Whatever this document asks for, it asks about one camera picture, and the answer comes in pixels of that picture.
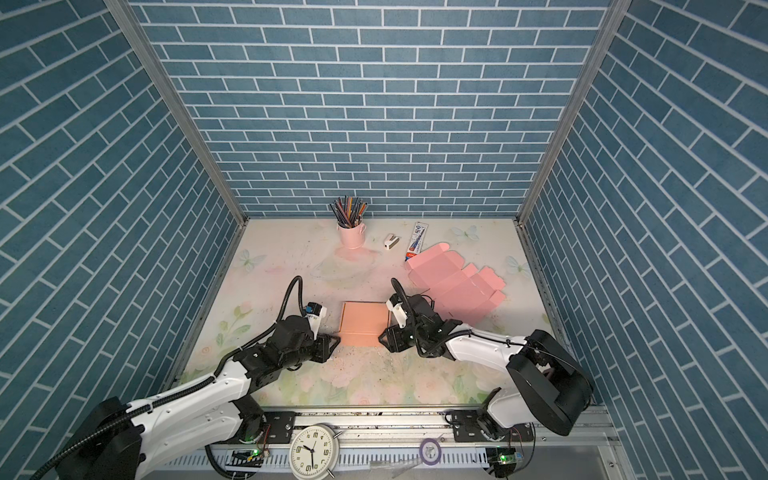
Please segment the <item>orange paper box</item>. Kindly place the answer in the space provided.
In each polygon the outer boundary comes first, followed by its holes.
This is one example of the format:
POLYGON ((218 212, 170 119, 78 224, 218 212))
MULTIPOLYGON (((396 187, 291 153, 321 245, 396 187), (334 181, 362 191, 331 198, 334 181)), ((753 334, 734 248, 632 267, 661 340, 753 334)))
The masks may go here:
POLYGON ((389 310, 380 302, 345 302, 339 336, 350 347, 380 347, 378 337, 389 326, 389 310))

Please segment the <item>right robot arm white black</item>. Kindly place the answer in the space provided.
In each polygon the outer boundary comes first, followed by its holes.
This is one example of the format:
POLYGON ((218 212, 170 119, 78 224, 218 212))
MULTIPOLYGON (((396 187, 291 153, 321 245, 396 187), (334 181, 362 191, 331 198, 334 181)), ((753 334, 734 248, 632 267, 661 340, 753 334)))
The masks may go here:
POLYGON ((421 358, 471 362, 508 374, 513 386, 491 390, 474 414, 488 438, 526 423, 567 436, 594 392, 590 375, 544 330, 505 336, 444 320, 422 295, 393 294, 385 305, 394 317, 378 340, 391 353, 414 348, 421 358))

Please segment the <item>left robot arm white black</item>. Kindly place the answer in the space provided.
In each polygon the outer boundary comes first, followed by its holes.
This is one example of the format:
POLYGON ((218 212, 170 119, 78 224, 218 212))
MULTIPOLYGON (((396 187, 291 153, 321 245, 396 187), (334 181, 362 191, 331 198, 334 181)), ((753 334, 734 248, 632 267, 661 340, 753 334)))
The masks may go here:
POLYGON ((254 392, 284 370, 326 362, 339 343, 306 316, 279 320, 226 354, 205 377, 145 399, 101 403, 33 476, 55 471, 61 479, 140 479, 215 443, 257 443, 266 434, 266 419, 254 392))

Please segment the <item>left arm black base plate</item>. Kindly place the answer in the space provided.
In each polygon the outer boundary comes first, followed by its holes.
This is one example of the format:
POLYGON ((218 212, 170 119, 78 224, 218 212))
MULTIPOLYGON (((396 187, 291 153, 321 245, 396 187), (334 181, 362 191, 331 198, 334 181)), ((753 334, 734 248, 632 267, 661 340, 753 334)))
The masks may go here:
POLYGON ((246 418, 234 438, 244 444, 289 444, 296 420, 294 411, 267 411, 246 418))

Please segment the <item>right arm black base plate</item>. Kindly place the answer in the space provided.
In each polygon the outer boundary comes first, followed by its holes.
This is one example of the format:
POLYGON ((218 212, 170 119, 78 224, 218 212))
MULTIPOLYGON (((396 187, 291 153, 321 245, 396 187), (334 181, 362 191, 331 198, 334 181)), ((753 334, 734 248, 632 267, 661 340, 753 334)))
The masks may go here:
POLYGON ((499 426, 488 413, 481 410, 449 410, 443 415, 457 443, 532 442, 533 426, 528 423, 509 428, 499 426))

